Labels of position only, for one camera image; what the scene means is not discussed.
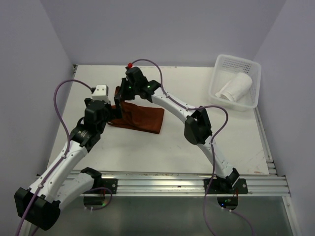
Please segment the brown towel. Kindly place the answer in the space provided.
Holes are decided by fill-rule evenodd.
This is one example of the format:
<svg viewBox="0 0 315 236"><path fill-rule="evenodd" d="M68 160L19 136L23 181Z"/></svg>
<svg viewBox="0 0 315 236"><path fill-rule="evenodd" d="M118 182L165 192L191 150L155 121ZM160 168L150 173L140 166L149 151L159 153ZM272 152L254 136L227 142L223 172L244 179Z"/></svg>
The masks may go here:
<svg viewBox="0 0 315 236"><path fill-rule="evenodd" d="M138 106L121 102L122 118L108 122L110 126L159 134L163 124L164 109Z"/></svg>

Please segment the white towel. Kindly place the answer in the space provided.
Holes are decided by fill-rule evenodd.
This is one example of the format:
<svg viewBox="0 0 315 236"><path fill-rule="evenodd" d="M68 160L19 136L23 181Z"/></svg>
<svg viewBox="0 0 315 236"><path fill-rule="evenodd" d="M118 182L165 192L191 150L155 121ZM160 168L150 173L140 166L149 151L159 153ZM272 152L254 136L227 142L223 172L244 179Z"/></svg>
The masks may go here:
<svg viewBox="0 0 315 236"><path fill-rule="evenodd" d="M237 102L249 91L251 86L251 77L248 74L239 72L228 81L215 96L231 102Z"/></svg>

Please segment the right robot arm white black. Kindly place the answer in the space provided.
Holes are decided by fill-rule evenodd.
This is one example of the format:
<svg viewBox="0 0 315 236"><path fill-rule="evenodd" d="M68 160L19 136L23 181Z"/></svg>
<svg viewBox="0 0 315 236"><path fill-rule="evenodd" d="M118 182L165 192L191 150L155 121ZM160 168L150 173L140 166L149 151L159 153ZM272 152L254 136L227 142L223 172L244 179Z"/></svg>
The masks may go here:
<svg viewBox="0 0 315 236"><path fill-rule="evenodd" d="M225 193L232 192L237 187L240 174L227 160L215 142L217 133L213 133L208 113L205 107L195 108L176 100L164 91L162 84L148 81L139 67L126 67L126 76L122 78L115 103L134 100L140 96L144 100L159 105L176 116L184 124L184 137L198 146L213 165L213 172L217 178L216 186Z"/></svg>

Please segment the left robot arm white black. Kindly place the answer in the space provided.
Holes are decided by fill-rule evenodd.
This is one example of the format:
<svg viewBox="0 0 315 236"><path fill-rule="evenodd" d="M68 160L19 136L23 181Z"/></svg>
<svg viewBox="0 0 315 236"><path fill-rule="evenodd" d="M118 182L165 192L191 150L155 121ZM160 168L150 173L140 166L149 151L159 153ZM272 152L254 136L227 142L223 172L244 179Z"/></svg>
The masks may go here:
<svg viewBox="0 0 315 236"><path fill-rule="evenodd" d="M84 116L71 131L65 146L48 169L27 189L14 194L18 216L47 231L58 220L61 211L83 193L114 193L102 180L101 173L86 167L70 183L65 183L73 168L100 140L107 122L117 114L105 100L85 99Z"/></svg>

